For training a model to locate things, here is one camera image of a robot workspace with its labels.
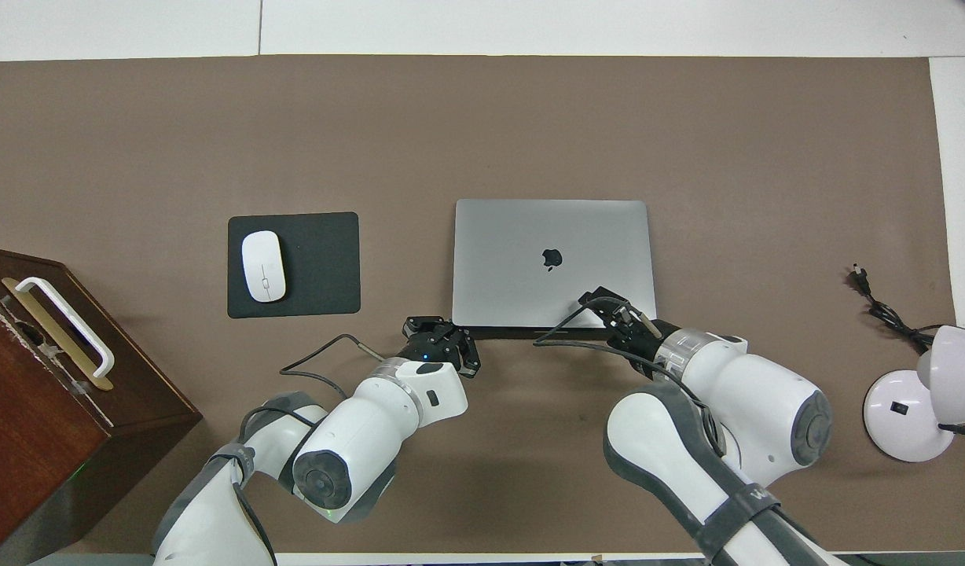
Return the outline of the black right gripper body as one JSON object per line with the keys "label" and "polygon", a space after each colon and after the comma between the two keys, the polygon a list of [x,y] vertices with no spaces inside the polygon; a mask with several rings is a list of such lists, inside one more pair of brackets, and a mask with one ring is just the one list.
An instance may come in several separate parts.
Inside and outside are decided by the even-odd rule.
{"label": "black right gripper body", "polygon": [[647,326],[643,318],[633,320],[631,326],[612,326],[608,318],[608,347],[615,348],[641,358],[654,358],[662,344],[662,333],[654,326]]}

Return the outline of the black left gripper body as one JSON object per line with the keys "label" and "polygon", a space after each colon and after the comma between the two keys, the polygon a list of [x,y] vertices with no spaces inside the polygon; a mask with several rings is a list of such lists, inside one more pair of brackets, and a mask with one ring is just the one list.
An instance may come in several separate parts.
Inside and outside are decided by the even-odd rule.
{"label": "black left gripper body", "polygon": [[400,358],[417,362],[448,362],[454,369],[461,368],[460,352],[455,333],[412,333],[400,350]]}

